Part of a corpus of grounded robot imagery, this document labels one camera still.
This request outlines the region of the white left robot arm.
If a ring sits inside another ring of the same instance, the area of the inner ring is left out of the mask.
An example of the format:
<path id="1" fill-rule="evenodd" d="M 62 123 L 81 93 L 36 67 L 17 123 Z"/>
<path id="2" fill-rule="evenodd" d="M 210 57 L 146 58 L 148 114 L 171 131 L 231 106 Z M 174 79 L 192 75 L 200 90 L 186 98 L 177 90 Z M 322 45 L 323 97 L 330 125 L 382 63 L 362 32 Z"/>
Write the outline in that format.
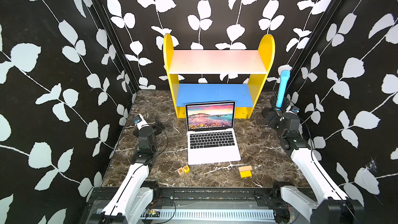
<path id="1" fill-rule="evenodd" d="M 103 210 L 88 218 L 88 224 L 136 224 L 153 200 L 155 186 L 144 187 L 143 183 L 156 158 L 157 129 L 141 114 L 134 116 L 133 123 L 138 128 L 138 146 L 127 176 Z"/>

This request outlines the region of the silver laptop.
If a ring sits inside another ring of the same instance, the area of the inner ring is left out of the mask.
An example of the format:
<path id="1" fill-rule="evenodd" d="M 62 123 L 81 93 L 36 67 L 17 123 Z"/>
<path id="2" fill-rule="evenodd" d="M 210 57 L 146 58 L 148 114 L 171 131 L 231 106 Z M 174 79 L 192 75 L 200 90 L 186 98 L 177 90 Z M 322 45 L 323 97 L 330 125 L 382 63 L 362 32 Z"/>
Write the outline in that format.
<path id="1" fill-rule="evenodd" d="M 186 104 L 188 165 L 235 162 L 234 101 Z"/>

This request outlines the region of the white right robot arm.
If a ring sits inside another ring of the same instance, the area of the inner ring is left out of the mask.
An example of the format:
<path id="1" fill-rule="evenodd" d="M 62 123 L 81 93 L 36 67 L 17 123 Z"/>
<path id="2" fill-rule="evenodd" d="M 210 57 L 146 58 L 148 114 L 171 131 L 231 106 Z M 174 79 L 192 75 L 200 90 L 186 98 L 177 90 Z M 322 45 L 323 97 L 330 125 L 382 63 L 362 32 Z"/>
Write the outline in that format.
<path id="1" fill-rule="evenodd" d="M 362 204 L 339 189 L 303 139 L 298 115 L 277 108 L 266 108 L 262 115 L 267 125 L 276 131 L 282 149 L 289 153 L 316 197 L 313 200 L 296 187 L 286 185 L 280 188 L 282 200 L 311 224 L 359 224 L 363 221 L 365 210 Z"/>

